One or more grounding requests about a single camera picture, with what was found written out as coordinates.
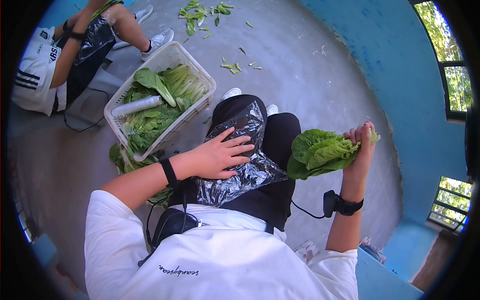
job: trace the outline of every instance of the black pants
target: black pants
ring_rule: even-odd
[[[301,131],[299,120],[295,115],[287,112],[275,114],[267,118],[265,104],[256,96],[239,95],[220,102],[213,111],[212,126],[208,134],[217,125],[228,121],[242,112],[253,101],[257,101],[264,120],[267,120],[263,152],[286,171],[288,159],[292,154],[291,145],[293,139]],[[294,190],[295,180],[287,179],[248,191],[234,200],[223,204],[221,208],[249,214],[264,220],[281,231],[285,231],[285,222],[291,215],[290,203]],[[196,194],[196,183],[191,179],[186,179],[180,185],[178,192],[172,195],[168,205],[182,204],[183,196],[186,196],[187,203],[197,203]]]

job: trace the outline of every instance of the shoe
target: shoe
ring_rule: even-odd
[[[148,18],[153,12],[153,5],[148,4],[147,7],[145,7],[142,10],[139,10],[135,12],[135,18],[137,19],[138,24],[141,24],[143,21],[145,21],[146,18]]]
[[[278,107],[275,104],[267,106],[267,117],[278,113]]]
[[[223,95],[222,101],[227,99],[227,98],[230,98],[230,97],[233,97],[233,96],[238,96],[238,95],[241,95],[241,90],[237,87],[234,87],[231,90],[229,90],[228,92],[226,92],[225,95]]]
[[[146,61],[152,54],[154,54],[160,47],[165,45],[168,42],[171,42],[173,40],[173,29],[169,28],[162,32],[159,35],[154,36],[150,40],[150,45],[152,48],[148,52],[141,52],[142,54],[142,60]]]

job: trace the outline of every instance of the window frame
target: window frame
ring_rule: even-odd
[[[428,36],[428,40],[430,41],[430,45],[432,46],[433,52],[435,53],[435,57],[438,64],[438,70],[440,72],[440,77],[442,78],[442,86],[444,89],[444,100],[445,100],[445,116],[447,121],[461,121],[465,122],[467,119],[467,112],[466,111],[458,111],[458,110],[451,110],[450,109],[450,94],[448,92],[448,82],[447,77],[445,75],[445,67],[466,67],[465,61],[463,60],[454,60],[454,61],[439,61],[437,56],[437,51],[435,51],[435,47],[432,42],[432,38],[430,37],[430,33],[425,27],[422,18],[420,17],[417,9],[415,9],[415,4],[420,4],[423,2],[429,2],[432,0],[408,0],[410,5],[412,6],[413,11],[417,15],[418,19],[420,20],[425,33]]]
[[[463,195],[463,194],[460,194],[460,193],[458,193],[458,192],[451,191],[451,190],[449,190],[449,189],[443,188],[443,187],[440,186],[440,182],[438,183],[437,193],[435,193],[435,198],[434,198],[434,200],[433,200],[432,207],[430,208],[430,212],[428,213],[427,220],[430,221],[430,222],[433,222],[433,223],[435,223],[435,224],[438,224],[438,225],[440,225],[440,226],[442,226],[442,227],[444,227],[444,228],[446,228],[446,229],[448,229],[448,230],[451,230],[451,231],[454,232],[454,233],[459,234],[461,231],[465,230],[465,228],[467,227],[467,224],[466,224],[466,223],[464,224],[463,222],[465,221],[466,218],[468,218],[468,211],[464,211],[464,210],[462,210],[462,209],[460,209],[460,208],[458,208],[458,207],[451,206],[451,205],[449,205],[449,204],[447,204],[447,203],[443,203],[443,202],[438,201],[437,198],[438,198],[438,193],[439,193],[440,191],[449,192],[449,193],[451,193],[451,194],[460,196],[460,197],[462,197],[462,198],[469,199],[470,201],[471,201],[471,198],[468,197],[468,196],[465,196],[465,195]],[[463,216],[463,218],[462,218],[461,221],[455,220],[455,219],[453,219],[453,218],[451,218],[451,217],[449,217],[449,216],[445,216],[445,215],[439,214],[438,212],[435,212],[435,211],[433,210],[433,206],[434,206],[434,205],[438,205],[438,206],[444,207],[444,208],[446,208],[446,209],[453,210],[453,211],[455,211],[455,212],[457,212],[457,213],[459,213],[459,214],[463,214],[464,216]],[[435,218],[430,217],[431,214],[435,214],[435,215],[444,217],[444,218],[446,218],[446,219],[449,219],[449,220],[451,220],[451,221],[453,221],[453,222],[456,222],[457,225],[456,225],[456,226],[449,226],[448,224],[446,224],[446,223],[444,223],[444,222],[442,222],[442,221],[440,221],[440,220],[437,220],[437,219],[435,219]],[[457,229],[458,229],[458,227],[460,227],[460,225],[463,226],[463,229],[462,229],[460,232],[458,232]]]

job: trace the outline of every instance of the white plastic basket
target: white plastic basket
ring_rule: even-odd
[[[189,122],[195,115],[201,112],[213,99],[213,94],[216,89],[216,82],[213,78],[208,75],[208,73],[197,63],[197,61],[185,50],[185,48],[180,45],[179,42],[169,42],[162,46],[157,52],[155,52],[146,62],[144,62],[140,68],[149,68],[154,72],[164,71],[167,68],[174,68],[179,64],[188,65],[190,67],[190,72],[197,76],[204,84],[208,87],[208,92],[200,98],[196,103],[194,103],[187,111],[185,111],[178,119],[175,120],[168,128],[165,130],[161,136],[144,152],[137,152],[133,156],[133,159],[136,161],[143,161],[145,158],[160,149],[163,148],[163,145],[172,139],[172,136],[180,131],[183,125]],[[112,110],[122,104],[122,99],[127,95],[128,90],[130,89],[130,84],[135,81],[132,74],[125,83],[118,89],[118,91],[113,95],[112,99],[107,103],[103,111],[105,119],[109,123],[110,127],[115,132],[115,135],[118,137],[123,146],[128,144],[128,135],[123,130],[123,125],[126,122],[126,119],[115,119],[112,116]]]

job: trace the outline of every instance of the right hand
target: right hand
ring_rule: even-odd
[[[249,136],[237,137],[222,142],[235,128],[230,127],[217,137],[201,144],[189,152],[184,153],[184,158],[192,168],[192,176],[208,179],[227,179],[237,174],[236,171],[225,171],[225,168],[242,165],[250,162],[245,156],[235,156],[251,151],[254,145],[240,145],[250,140]]]

